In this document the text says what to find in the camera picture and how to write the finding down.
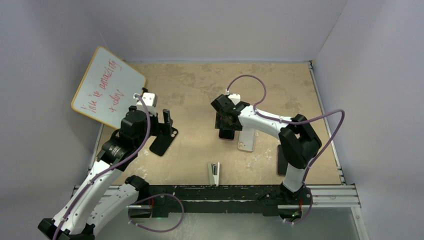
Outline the purple smartphone black screen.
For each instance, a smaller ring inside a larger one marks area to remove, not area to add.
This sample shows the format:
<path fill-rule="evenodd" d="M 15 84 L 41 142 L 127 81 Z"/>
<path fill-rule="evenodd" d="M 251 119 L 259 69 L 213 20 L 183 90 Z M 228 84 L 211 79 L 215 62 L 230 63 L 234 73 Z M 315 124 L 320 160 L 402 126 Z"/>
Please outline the purple smartphone black screen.
<path fill-rule="evenodd" d="M 228 140 L 232 141 L 235 138 L 235 131 L 234 130 L 227 130 L 227 129 L 219 129 L 218 137 L 221 140 Z"/>

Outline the white phone case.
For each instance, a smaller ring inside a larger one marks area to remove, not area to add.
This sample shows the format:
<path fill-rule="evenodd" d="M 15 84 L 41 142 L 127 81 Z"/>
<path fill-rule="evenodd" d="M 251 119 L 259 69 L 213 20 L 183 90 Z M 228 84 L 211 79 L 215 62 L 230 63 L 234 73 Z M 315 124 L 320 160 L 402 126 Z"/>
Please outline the white phone case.
<path fill-rule="evenodd" d="M 237 148 L 245 152 L 253 152 L 255 149 L 256 130 L 250 127 L 244 127 L 239 132 Z"/>

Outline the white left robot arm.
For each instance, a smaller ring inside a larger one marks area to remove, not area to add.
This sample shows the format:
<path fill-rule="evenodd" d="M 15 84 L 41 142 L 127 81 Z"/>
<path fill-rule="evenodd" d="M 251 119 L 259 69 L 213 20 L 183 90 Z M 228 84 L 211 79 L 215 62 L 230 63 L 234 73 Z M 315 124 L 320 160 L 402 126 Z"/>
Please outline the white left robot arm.
<path fill-rule="evenodd" d="M 148 203 L 168 196 L 154 192 L 142 177 L 132 175 L 107 199 L 104 193 L 138 156 L 149 137 L 150 150 L 162 156 L 178 134 L 170 111 L 164 109 L 159 122 L 153 109 L 130 106 L 120 128 L 101 146 L 86 179 L 69 202 L 54 217 L 44 218 L 37 228 L 49 240 L 93 240 L 121 210 L 132 204 Z"/>

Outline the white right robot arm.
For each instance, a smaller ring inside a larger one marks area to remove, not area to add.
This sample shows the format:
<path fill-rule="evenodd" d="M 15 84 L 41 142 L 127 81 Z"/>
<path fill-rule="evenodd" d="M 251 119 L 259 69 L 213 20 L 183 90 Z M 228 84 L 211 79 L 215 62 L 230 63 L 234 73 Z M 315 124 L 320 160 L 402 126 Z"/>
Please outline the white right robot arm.
<path fill-rule="evenodd" d="M 219 138 L 233 140 L 235 132 L 247 129 L 258 130 L 279 139 L 277 158 L 285 168 L 284 180 L 280 184 L 280 196 L 288 204 L 300 198 L 305 188 L 304 177 L 308 164 L 318 155 L 322 142 L 308 120 L 301 114 L 288 118 L 269 116 L 246 102 L 237 104 L 227 95 L 221 94 L 211 102 L 216 111 L 215 128 Z"/>

